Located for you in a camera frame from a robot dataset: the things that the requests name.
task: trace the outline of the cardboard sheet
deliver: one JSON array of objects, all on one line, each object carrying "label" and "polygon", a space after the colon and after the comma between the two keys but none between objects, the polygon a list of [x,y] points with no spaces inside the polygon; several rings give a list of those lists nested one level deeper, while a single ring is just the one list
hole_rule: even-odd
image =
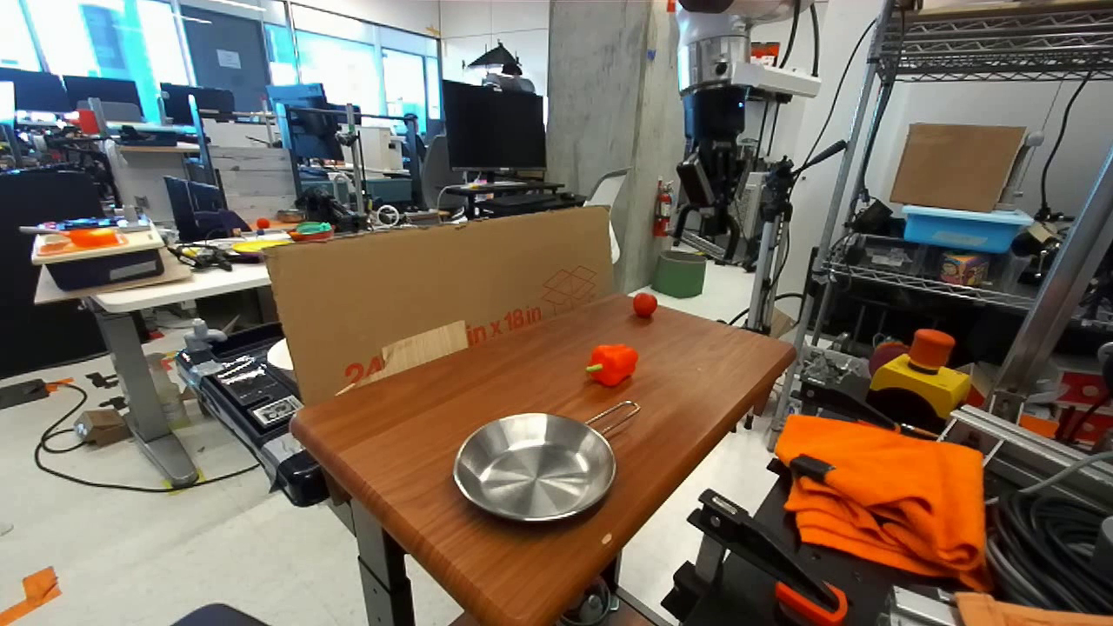
[{"label": "cardboard sheet", "polygon": [[998,207],[1021,139],[1021,126],[907,126],[895,201]]},{"label": "cardboard sheet", "polygon": [[466,325],[483,344],[612,292],[610,207],[360,234],[268,253],[307,405],[391,371],[391,344]]}]

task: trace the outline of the computer monitor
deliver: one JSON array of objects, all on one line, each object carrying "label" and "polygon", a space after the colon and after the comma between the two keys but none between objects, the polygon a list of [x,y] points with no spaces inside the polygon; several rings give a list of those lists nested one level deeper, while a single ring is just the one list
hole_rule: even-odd
[{"label": "computer monitor", "polygon": [[67,75],[61,82],[72,100],[98,99],[103,121],[144,121],[134,81]]},{"label": "computer monitor", "polygon": [[544,99],[442,82],[450,162],[456,169],[539,169],[547,167]]},{"label": "computer monitor", "polygon": [[56,74],[0,68],[0,81],[14,82],[16,111],[76,111],[72,94],[67,94]]},{"label": "computer monitor", "polygon": [[307,107],[323,107],[323,82],[272,82],[268,100],[279,105],[307,105]]},{"label": "computer monitor", "polygon": [[238,94],[234,89],[159,82],[167,126],[191,126],[195,121],[195,114],[189,111],[189,99],[199,100],[203,119],[216,119],[216,121],[238,119]]},{"label": "computer monitor", "polygon": [[165,177],[181,240],[212,240],[243,234],[247,221],[228,207],[218,184]]}]

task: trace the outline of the white desk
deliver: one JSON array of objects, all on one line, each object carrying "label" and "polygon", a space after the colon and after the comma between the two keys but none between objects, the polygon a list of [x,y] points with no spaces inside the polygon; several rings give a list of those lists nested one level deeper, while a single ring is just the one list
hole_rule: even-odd
[{"label": "white desk", "polygon": [[189,487],[199,480],[195,464],[174,437],[174,427],[167,422],[167,406],[154,388],[151,365],[144,355],[140,326],[130,312],[191,304],[191,298],[212,298],[227,292],[249,292],[272,285],[265,264],[234,264],[234,270],[209,269],[185,282],[165,282],[165,285],[134,285],[134,289],[107,289],[107,292],[85,292],[79,298],[89,304],[98,326],[103,333],[103,349],[111,352],[111,365],[126,386],[130,398],[130,427],[140,443],[144,454],[174,483]]},{"label": "white desk", "polygon": [[199,270],[189,282],[169,282],[169,285],[146,285],[146,289],[130,289],[130,292],[98,292],[89,294],[103,312],[140,312],[140,308],[158,308],[158,307],[174,307],[174,304],[191,304],[191,298],[212,298],[212,294],[228,294],[228,292],[249,292],[272,285],[272,276],[265,264],[234,264],[234,270]]}]

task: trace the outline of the red fire extinguisher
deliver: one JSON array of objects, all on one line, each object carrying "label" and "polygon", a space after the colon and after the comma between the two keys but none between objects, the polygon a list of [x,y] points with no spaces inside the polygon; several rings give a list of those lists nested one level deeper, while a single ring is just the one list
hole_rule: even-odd
[{"label": "red fire extinguisher", "polygon": [[657,180],[653,190],[653,235],[668,235],[670,234],[670,188],[664,180]]}]

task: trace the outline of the trash can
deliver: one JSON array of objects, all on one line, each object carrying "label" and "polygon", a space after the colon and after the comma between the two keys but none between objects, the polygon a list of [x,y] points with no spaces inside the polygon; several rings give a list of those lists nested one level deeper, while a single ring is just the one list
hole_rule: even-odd
[{"label": "trash can", "polygon": [[707,258],[692,246],[668,246],[653,269],[653,292],[697,298],[701,292]]}]

